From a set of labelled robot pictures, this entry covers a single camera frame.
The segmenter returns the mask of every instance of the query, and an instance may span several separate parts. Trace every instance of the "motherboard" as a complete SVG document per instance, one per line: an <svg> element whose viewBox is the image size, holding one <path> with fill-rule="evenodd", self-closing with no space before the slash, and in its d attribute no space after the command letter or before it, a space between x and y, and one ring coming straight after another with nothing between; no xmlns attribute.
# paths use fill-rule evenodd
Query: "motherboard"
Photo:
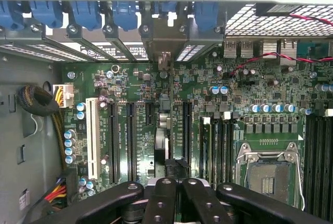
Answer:
<svg viewBox="0 0 333 224"><path fill-rule="evenodd" d="M308 46L299 44L297 56L309 57ZM78 170L79 199L128 180L146 185L173 158L213 188L235 182L304 208L306 120L330 108L331 64L273 57L241 65L248 58L217 48L166 70L64 64L74 93L66 162Z"/></svg>

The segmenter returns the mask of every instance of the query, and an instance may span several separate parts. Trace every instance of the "screw hole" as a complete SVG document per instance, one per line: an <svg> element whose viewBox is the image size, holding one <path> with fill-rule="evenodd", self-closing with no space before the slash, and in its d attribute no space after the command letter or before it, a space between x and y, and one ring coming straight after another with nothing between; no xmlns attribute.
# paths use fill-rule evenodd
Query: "screw hole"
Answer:
<svg viewBox="0 0 333 224"><path fill-rule="evenodd" d="M219 216L217 216L217 215L215 215L213 217L213 219L214 219L214 222L220 222L221 221L221 218Z"/></svg>
<svg viewBox="0 0 333 224"><path fill-rule="evenodd" d="M155 220L156 222L161 222L161 221L162 221L162 217L159 216L159 215L155 215L154 220Z"/></svg>

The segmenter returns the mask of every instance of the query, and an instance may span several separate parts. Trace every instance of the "white power connector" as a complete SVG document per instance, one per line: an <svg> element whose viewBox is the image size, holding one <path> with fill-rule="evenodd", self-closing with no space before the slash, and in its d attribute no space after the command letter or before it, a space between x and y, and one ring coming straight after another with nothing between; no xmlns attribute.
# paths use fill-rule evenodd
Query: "white power connector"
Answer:
<svg viewBox="0 0 333 224"><path fill-rule="evenodd" d="M74 87L72 84L54 84L53 91L57 88L62 88L62 104L59 108L73 108L74 107Z"/></svg>

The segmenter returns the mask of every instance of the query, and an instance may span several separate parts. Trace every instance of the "white pci slot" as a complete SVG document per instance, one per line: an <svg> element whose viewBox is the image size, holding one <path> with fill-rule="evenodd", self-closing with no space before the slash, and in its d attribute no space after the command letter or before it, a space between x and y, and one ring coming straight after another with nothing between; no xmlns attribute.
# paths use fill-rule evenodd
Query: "white pci slot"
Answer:
<svg viewBox="0 0 333 224"><path fill-rule="evenodd" d="M98 179L100 176L100 142L99 142L99 108L97 98L87 98L87 148L88 148L88 177Z"/></svg>

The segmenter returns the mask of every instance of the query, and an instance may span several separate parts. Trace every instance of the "green circuit board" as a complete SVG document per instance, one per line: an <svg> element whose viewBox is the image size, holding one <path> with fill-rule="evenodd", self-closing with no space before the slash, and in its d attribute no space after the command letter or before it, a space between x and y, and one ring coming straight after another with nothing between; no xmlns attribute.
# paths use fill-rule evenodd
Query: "green circuit board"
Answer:
<svg viewBox="0 0 333 224"><path fill-rule="evenodd" d="M172 140L172 156L176 159L184 158L184 107L189 107L189 165L193 178L203 177L212 186L227 180L229 176L232 181L243 186L262 188L262 193L273 195L270 184L278 183L275 178L258 175L263 181L254 181L247 171L258 170L256 166L265 165L267 160L260 159L260 164L254 167L249 164L240 165L237 170L237 158L244 143L249 144L254 152L284 152L288 145L294 143L297 148L299 164L286 161L272 163L269 166L277 171L276 175L283 173L288 180L282 186L290 193L284 196L286 203L300 207L299 178L302 178L304 164L305 144L305 116L300 113L300 108L313 108L316 102L324 102L332 98L332 93L318 92L314 88L318 83L331 83L330 67L325 64L297 63L293 66L293 72L285 73L278 60L262 60L246 65L246 69L253 69L255 74L250 76L225 75L233 71L239 64L246 61L244 58L213 58L210 55L202 56L191 63L171 63L172 72L167 78L160 77L158 64L65 64L63 66L63 80L65 84L74 86L74 105L85 102L86 98L105 95L117 105L118 133L119 133L119 157L120 177L117 182L110 181L109 164L101 166L101 176L96 181L94 190L96 193L112 187L117 183L129 179L128 153L127 153L127 114L128 103L135 103L136 107L136 177L135 179L145 185L150 178L163 175L164 171L156 171L154 157L154 141L156 128L159 126L159 97L166 94L171 99L170 115ZM119 65L119 72L113 78L106 77L106 72L113 65ZM216 72L220 65L222 70ZM69 71L75 72L76 78L71 80L67 77ZM310 72L317 72L316 78L310 78ZM269 82L274 79L279 81L278 85L270 86ZM96 88L94 82L101 81L102 88ZM228 92L225 95L214 95L211 93L212 86L225 86ZM147 124L146 104L153 104L151 115L152 121ZM252 113L249 111L251 104L292 104L295 106L294 113ZM232 174L226 175L217 171L211 171L212 167L220 166L220 171L226 165L221 156L215 155L219 149L219 140L214 134L218 122L223 123L225 112L232 112L237 117L226 127L225 134L231 129L232 156L230 167ZM66 109L65 127L77 131L76 160L71 167L78 168L78 176L82 176L82 167L87 163L86 134L78 131L77 110ZM109 116L107 110L100 110L100 153L102 156L108 154L110 145L110 131L108 128ZM87 192L81 193L79 199L87 198Z"/></svg>

